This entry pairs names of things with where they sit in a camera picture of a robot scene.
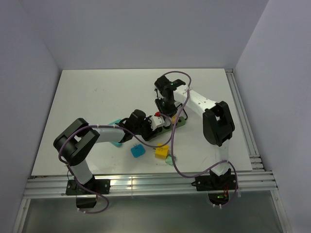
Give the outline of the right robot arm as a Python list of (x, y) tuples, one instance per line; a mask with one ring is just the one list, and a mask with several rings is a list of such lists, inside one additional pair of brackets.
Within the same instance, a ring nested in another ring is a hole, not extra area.
[(202, 118), (203, 135), (215, 149), (216, 165), (211, 171), (211, 186), (221, 189), (227, 183), (225, 174), (230, 169), (229, 164), (229, 140), (235, 131), (234, 121), (225, 101), (215, 102), (190, 88), (189, 82), (177, 79), (170, 81), (166, 75), (162, 75), (155, 81), (155, 88), (161, 98), (155, 100), (160, 113), (179, 118), (185, 107), (190, 108)]

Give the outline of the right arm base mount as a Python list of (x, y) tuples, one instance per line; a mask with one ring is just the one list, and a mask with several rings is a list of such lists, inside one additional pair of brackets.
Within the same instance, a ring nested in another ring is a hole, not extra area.
[(196, 188), (196, 191), (207, 191), (212, 206), (220, 208), (228, 204), (230, 198), (235, 197), (238, 192), (237, 178), (231, 174), (231, 169), (221, 176), (217, 176), (212, 171), (209, 175), (198, 176), (191, 185)]

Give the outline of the green power strip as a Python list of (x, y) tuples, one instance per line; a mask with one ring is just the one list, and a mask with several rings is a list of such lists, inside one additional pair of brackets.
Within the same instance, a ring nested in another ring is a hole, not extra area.
[[(183, 116), (180, 116), (177, 123), (176, 123), (176, 129), (179, 128), (179, 127), (182, 127), (186, 124), (186, 120)], [(162, 127), (159, 127), (157, 128), (157, 130), (164, 130), (164, 133), (171, 133), (172, 132), (172, 129), (173, 129), (173, 125), (169, 125), (169, 126), (162, 126)]]

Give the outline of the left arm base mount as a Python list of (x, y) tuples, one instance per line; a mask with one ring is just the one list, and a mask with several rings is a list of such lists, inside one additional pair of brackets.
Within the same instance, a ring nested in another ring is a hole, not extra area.
[[(76, 207), (78, 211), (86, 214), (98, 214), (109, 207), (109, 200), (105, 194), (109, 194), (110, 179), (92, 178), (86, 184), (80, 184), (76, 179), (68, 180), (65, 195), (76, 196)], [(97, 204), (99, 198), (106, 201), (106, 206), (97, 211), (91, 211)]]

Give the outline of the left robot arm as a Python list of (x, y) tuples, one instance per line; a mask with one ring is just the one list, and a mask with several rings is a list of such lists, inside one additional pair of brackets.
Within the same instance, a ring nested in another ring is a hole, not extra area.
[(91, 126), (85, 119), (78, 118), (57, 136), (53, 146), (58, 151), (61, 161), (77, 179), (77, 188), (82, 193), (89, 194), (94, 190), (95, 178), (88, 167), (86, 157), (96, 143), (124, 143), (135, 135), (149, 141), (157, 136), (164, 125), (165, 118), (159, 113), (146, 116), (138, 109), (129, 117), (102, 127)]

